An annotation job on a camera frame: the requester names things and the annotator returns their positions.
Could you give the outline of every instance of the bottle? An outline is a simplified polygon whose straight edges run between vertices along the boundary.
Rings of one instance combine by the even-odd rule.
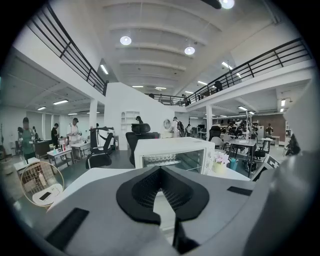
[[[44,175],[41,172],[39,173],[39,179],[41,181],[42,186],[45,187],[47,185],[47,183],[46,183]]]

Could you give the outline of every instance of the ceiling light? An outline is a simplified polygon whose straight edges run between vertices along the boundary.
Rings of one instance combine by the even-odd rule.
[[[199,84],[202,84],[202,85],[205,85],[205,86],[207,85],[206,82],[202,82],[202,81],[198,81],[198,83],[199,83]]]
[[[235,5],[235,0],[220,0],[221,6],[224,9],[231,9]]]
[[[243,106],[239,106],[238,107],[238,109],[240,109],[240,110],[244,110],[244,111],[247,111],[248,109],[246,109],[245,107],[243,107]]]
[[[123,44],[124,46],[128,46],[131,44],[131,38],[125,35],[120,38],[120,43]]]
[[[184,49],[184,53],[185,53],[186,55],[194,54],[195,51],[196,51],[195,48],[193,48],[193,47],[191,47],[191,46]]]
[[[103,72],[106,74],[106,75],[109,75],[108,71],[106,70],[105,66],[104,65],[100,65],[100,67],[102,68]]]
[[[225,62],[222,62],[222,65],[224,65],[225,67],[227,67],[227,68],[230,69],[230,70],[233,70],[233,69],[234,69],[232,66],[228,65],[228,64],[225,63]]]
[[[61,101],[58,101],[58,102],[54,102],[53,105],[58,105],[58,104],[61,104],[61,103],[66,103],[68,102],[66,99],[64,100],[61,100]]]

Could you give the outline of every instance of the black metal railing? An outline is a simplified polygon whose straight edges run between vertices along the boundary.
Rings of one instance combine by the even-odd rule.
[[[164,95],[164,94],[153,94],[153,93],[145,93],[145,94],[148,96],[153,95],[156,101],[166,106],[186,107],[190,104],[190,101],[188,101],[188,99],[185,99],[184,97]]]
[[[312,59],[312,56],[305,42],[297,38],[234,67],[197,90],[188,99],[192,104],[251,78],[309,59]]]
[[[91,66],[49,4],[30,19],[28,27],[79,76],[106,96],[108,81],[104,81]]]

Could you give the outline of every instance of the headrest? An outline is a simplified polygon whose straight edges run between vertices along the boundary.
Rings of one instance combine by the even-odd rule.
[[[147,133],[147,132],[150,132],[150,130],[151,130],[150,125],[147,123],[131,124],[131,131],[133,131],[135,134]]]

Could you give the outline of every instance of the teal bin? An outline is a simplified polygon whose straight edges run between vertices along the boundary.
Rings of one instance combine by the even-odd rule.
[[[235,159],[235,158],[230,158],[230,169],[232,169],[232,170],[236,170],[237,169],[237,166],[238,166],[238,159]]]

